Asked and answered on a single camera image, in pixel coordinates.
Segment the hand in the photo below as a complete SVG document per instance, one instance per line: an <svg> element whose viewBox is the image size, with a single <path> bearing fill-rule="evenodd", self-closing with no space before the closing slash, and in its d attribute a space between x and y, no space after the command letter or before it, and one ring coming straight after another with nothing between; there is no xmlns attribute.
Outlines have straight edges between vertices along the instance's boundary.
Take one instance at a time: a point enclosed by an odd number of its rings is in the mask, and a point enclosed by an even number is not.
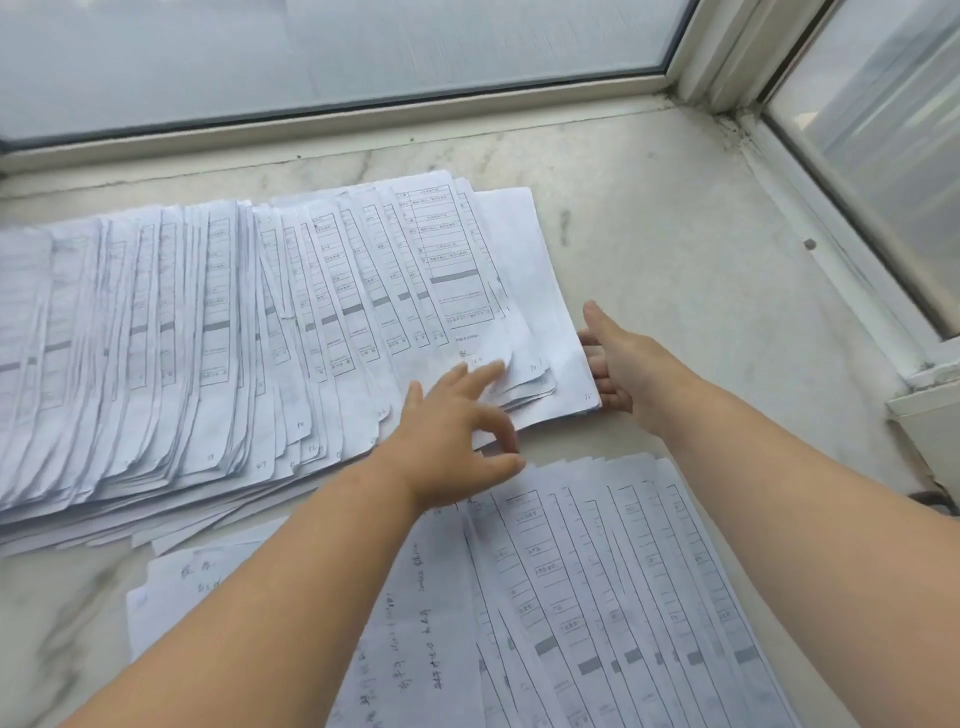
<svg viewBox="0 0 960 728"><path fill-rule="evenodd" d="M420 510L435 508L512 478L526 462L517 453L516 431L499 407L477 402L488 385L503 376L502 361L467 372L458 364L423 396L418 381L407 390L400 424L371 455L387 476L410 489ZM474 452L474 430L491 432L502 455Z"/></svg>
<svg viewBox="0 0 960 728"><path fill-rule="evenodd" d="M621 328L595 301L584 304L584 320L580 343L603 408L627 412L659 435L665 399L700 378L654 339Z"/></svg>

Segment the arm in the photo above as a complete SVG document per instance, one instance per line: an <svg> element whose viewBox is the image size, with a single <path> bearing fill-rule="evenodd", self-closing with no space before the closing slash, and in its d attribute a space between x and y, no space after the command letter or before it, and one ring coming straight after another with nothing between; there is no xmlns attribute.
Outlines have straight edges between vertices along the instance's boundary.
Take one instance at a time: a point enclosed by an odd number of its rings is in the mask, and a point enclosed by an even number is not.
<svg viewBox="0 0 960 728"><path fill-rule="evenodd" d="M501 410L477 403L503 374L461 365L426 398L414 382L400 426L294 513L247 562L64 723L105 726L324 725L353 649L410 528L427 508L522 470Z"/></svg>
<svg viewBox="0 0 960 728"><path fill-rule="evenodd" d="M606 407L660 436L764 599L864 728L960 716L960 529L584 307Z"/></svg>

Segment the finger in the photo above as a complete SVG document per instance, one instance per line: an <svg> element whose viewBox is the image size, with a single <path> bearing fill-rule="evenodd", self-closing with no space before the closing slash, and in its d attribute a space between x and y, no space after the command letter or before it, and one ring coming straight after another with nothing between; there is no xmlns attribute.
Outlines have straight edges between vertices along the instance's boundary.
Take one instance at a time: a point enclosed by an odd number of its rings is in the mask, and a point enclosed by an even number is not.
<svg viewBox="0 0 960 728"><path fill-rule="evenodd" d="M600 340L589 328L581 328L579 331L577 331L577 336L580 339L580 346L582 347L600 346Z"/></svg>
<svg viewBox="0 0 960 728"><path fill-rule="evenodd" d="M604 346L624 332L616 321L604 313L603 308L597 305L596 301L584 303L584 320L600 346Z"/></svg>
<svg viewBox="0 0 960 728"><path fill-rule="evenodd" d="M445 387L452 387L458 381L464 378L467 375L467 362L462 361L459 364L455 365L453 369L447 372L445 375L437 379L437 383L433 385L434 389L442 389Z"/></svg>
<svg viewBox="0 0 960 728"><path fill-rule="evenodd" d="M423 401L423 385L415 379L407 387L407 397L403 401L403 409L416 407Z"/></svg>
<svg viewBox="0 0 960 728"><path fill-rule="evenodd" d="M516 454L505 455L477 455L482 461L478 468L480 472L478 485L484 489L499 485L505 480L515 475L519 475L526 465L527 461Z"/></svg>
<svg viewBox="0 0 960 728"><path fill-rule="evenodd" d="M507 371L502 359L477 367L456 383L455 389L462 395L476 400L490 384L500 379Z"/></svg>
<svg viewBox="0 0 960 728"><path fill-rule="evenodd" d="M504 452L520 452L516 442L516 430L510 415L492 404L477 404L470 419L473 429L482 429L496 438Z"/></svg>
<svg viewBox="0 0 960 728"><path fill-rule="evenodd" d="M615 395L619 390L619 387L616 386L616 382L609 377L595 379L593 383L596 385L597 392L602 395Z"/></svg>
<svg viewBox="0 0 960 728"><path fill-rule="evenodd" d="M623 398L622 395L608 395L600 393L600 404L603 405L604 409L615 409L620 412L629 412L630 407L627 405L627 401Z"/></svg>
<svg viewBox="0 0 960 728"><path fill-rule="evenodd" d="M606 356L588 356L587 364L590 365L590 373L594 379L610 376L610 365L607 363Z"/></svg>

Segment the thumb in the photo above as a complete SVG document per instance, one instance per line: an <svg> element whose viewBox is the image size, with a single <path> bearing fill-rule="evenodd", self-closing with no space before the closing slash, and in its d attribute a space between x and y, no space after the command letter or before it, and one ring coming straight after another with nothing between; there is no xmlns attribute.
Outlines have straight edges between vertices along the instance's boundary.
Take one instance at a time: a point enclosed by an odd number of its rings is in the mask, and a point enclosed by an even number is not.
<svg viewBox="0 0 960 728"><path fill-rule="evenodd" d="M623 329L608 316L596 301L584 303L584 321L590 333L596 336L600 346L606 346L615 337L623 333Z"/></svg>
<svg viewBox="0 0 960 728"><path fill-rule="evenodd" d="M517 454L480 455L483 459L481 477L484 488L492 488L505 480L518 475L527 466L527 461Z"/></svg>

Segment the fanned papers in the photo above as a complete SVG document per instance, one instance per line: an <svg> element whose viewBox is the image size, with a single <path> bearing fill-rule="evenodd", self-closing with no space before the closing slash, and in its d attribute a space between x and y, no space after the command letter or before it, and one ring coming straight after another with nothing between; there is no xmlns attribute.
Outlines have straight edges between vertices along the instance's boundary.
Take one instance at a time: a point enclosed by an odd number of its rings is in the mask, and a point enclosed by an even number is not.
<svg viewBox="0 0 960 728"><path fill-rule="evenodd" d="M0 556L161 553L303 495L458 361L507 363L484 399L517 427L599 406L525 188L148 206L2 231L0 260Z"/></svg>
<svg viewBox="0 0 960 728"><path fill-rule="evenodd" d="M131 660L283 523L155 559ZM327 722L796 728L680 474L641 454L523 473L400 549Z"/></svg>

